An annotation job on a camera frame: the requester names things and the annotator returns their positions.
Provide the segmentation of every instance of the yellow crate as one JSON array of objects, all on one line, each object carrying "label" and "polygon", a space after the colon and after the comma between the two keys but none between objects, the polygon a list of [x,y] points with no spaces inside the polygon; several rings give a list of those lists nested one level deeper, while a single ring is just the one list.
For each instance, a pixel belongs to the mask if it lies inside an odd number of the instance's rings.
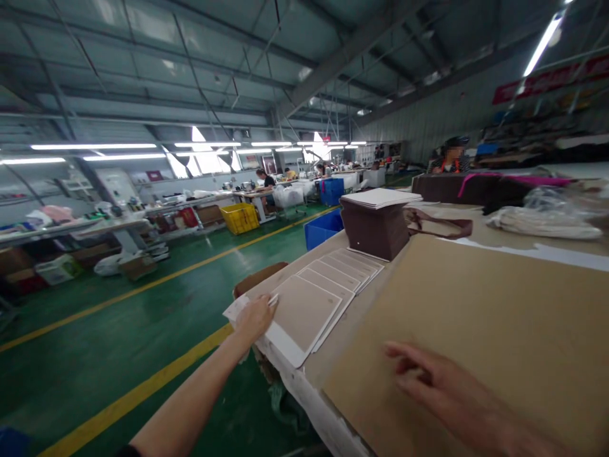
[{"label": "yellow crate", "polygon": [[260,227],[258,214],[254,205],[239,203],[220,208],[226,226],[235,235],[239,235]]}]

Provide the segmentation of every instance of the blue crate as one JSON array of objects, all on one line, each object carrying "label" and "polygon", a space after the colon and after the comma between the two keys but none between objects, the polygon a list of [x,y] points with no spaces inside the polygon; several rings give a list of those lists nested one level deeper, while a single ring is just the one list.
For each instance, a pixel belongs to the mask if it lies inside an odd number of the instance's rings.
[{"label": "blue crate", "polygon": [[337,178],[323,180],[319,183],[319,192],[322,204],[336,206],[344,195],[344,181]]},{"label": "blue crate", "polygon": [[344,229],[341,210],[342,208],[335,209],[304,225],[304,239],[306,240],[307,251],[319,246]]},{"label": "blue crate", "polygon": [[11,427],[0,427],[0,456],[25,457],[30,437]]}]

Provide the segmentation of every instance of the yellow line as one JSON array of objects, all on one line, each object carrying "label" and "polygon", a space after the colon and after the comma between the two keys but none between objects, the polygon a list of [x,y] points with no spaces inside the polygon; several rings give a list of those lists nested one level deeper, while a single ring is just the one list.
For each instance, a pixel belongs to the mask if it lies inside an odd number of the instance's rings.
[{"label": "yellow line", "polygon": [[39,456],[67,457],[74,454],[85,444],[99,436],[109,426],[130,413],[137,405],[158,392],[163,386],[175,379],[186,368],[213,348],[224,341],[233,332],[230,324],[225,325],[217,332],[194,346],[186,354],[174,360],[165,368],[153,374],[149,379],[134,387],[111,405],[102,409],[87,422],[83,423],[51,447],[45,449]]},{"label": "yellow line", "polygon": [[313,216],[308,216],[308,217],[306,217],[304,219],[300,219],[299,221],[296,221],[296,222],[294,222],[294,223],[292,223],[290,225],[286,225],[285,227],[280,228],[280,229],[278,229],[278,230],[276,230],[274,232],[271,232],[269,234],[263,235],[263,236],[261,236],[259,238],[256,238],[256,239],[252,240],[252,241],[248,241],[247,243],[240,244],[239,246],[237,246],[235,248],[232,248],[232,249],[229,249],[228,251],[224,251],[224,252],[222,252],[222,253],[220,253],[218,255],[214,255],[213,257],[210,257],[208,259],[202,260],[201,262],[195,263],[194,265],[191,265],[191,266],[189,266],[187,268],[183,268],[180,271],[177,271],[177,272],[172,273],[170,275],[164,276],[164,277],[162,277],[160,279],[157,279],[156,281],[152,281],[152,282],[146,284],[145,286],[142,286],[142,287],[137,288],[137,289],[133,289],[130,292],[127,292],[127,293],[124,293],[122,295],[119,295],[119,296],[116,296],[114,298],[111,298],[109,300],[103,301],[99,305],[95,305],[95,306],[93,306],[91,308],[87,308],[84,311],[81,311],[81,312],[76,313],[76,314],[72,314],[71,316],[68,316],[65,319],[62,319],[60,321],[54,322],[54,323],[52,323],[50,325],[47,325],[46,327],[42,327],[42,328],[40,328],[38,330],[35,330],[35,331],[31,332],[31,333],[27,333],[27,334],[25,334],[23,336],[20,336],[19,338],[15,338],[14,340],[11,340],[11,341],[3,344],[3,345],[0,345],[0,352],[4,352],[5,350],[11,349],[11,348],[13,348],[15,346],[19,346],[20,344],[23,344],[23,343],[25,343],[27,341],[33,340],[34,338],[38,338],[39,336],[42,336],[42,335],[44,335],[46,333],[49,333],[52,330],[58,329],[60,327],[63,327],[64,325],[67,325],[67,324],[70,324],[70,323],[72,323],[74,321],[77,321],[81,317],[85,317],[85,316],[88,316],[89,314],[96,313],[97,311],[103,310],[104,308],[107,308],[107,307],[109,307],[109,306],[111,306],[111,305],[113,305],[115,303],[118,303],[119,301],[125,300],[125,299],[130,298],[130,297],[132,297],[134,295],[137,295],[139,293],[142,293],[144,291],[152,289],[153,287],[156,287],[156,286],[158,286],[160,284],[163,284],[164,282],[170,281],[171,279],[177,278],[178,276],[181,276],[183,274],[189,273],[192,270],[196,270],[197,268],[201,268],[202,266],[207,265],[208,263],[211,263],[211,262],[213,262],[215,260],[218,260],[218,259],[220,259],[220,258],[222,258],[224,256],[227,256],[227,255],[229,255],[229,254],[231,254],[233,252],[236,252],[236,251],[238,251],[240,249],[243,249],[243,248],[246,248],[248,246],[251,246],[252,244],[256,244],[259,241],[265,240],[265,239],[267,239],[267,238],[269,238],[269,237],[271,237],[273,235],[277,235],[278,233],[281,233],[281,232],[284,232],[285,230],[291,229],[292,227],[295,227],[296,225],[302,224],[303,222],[307,222],[307,221],[309,221],[311,219],[314,219],[314,218],[316,218],[318,216],[326,214],[326,213],[332,211],[335,208],[336,207],[329,208],[329,209],[326,209],[324,211],[321,211],[320,213],[314,214]]}]

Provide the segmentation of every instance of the factory floor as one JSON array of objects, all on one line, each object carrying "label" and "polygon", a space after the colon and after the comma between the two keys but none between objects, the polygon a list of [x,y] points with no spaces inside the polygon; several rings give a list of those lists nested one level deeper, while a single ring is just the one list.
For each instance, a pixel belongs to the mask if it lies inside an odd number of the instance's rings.
[{"label": "factory floor", "polygon": [[[303,255],[303,223],[327,210],[174,241],[171,258],[137,283],[88,272],[29,296],[0,336],[0,427],[30,436],[30,454],[112,455],[226,337],[234,285]],[[314,431],[297,435],[275,417],[267,390],[250,355],[192,455],[282,456],[318,444]]]}]

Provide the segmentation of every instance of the metal roof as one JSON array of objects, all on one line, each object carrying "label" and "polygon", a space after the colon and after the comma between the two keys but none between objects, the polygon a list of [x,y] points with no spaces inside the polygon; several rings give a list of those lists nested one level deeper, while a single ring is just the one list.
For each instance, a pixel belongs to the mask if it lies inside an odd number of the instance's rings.
[{"label": "metal roof", "polygon": [[0,143],[58,132],[127,140],[123,129],[139,140],[147,124],[217,125],[213,112],[235,128],[279,123],[294,136],[330,117],[347,132],[356,112],[442,84],[480,50],[538,36],[561,3],[4,0],[1,83],[15,96],[0,98],[0,118],[29,134],[2,127]]}]

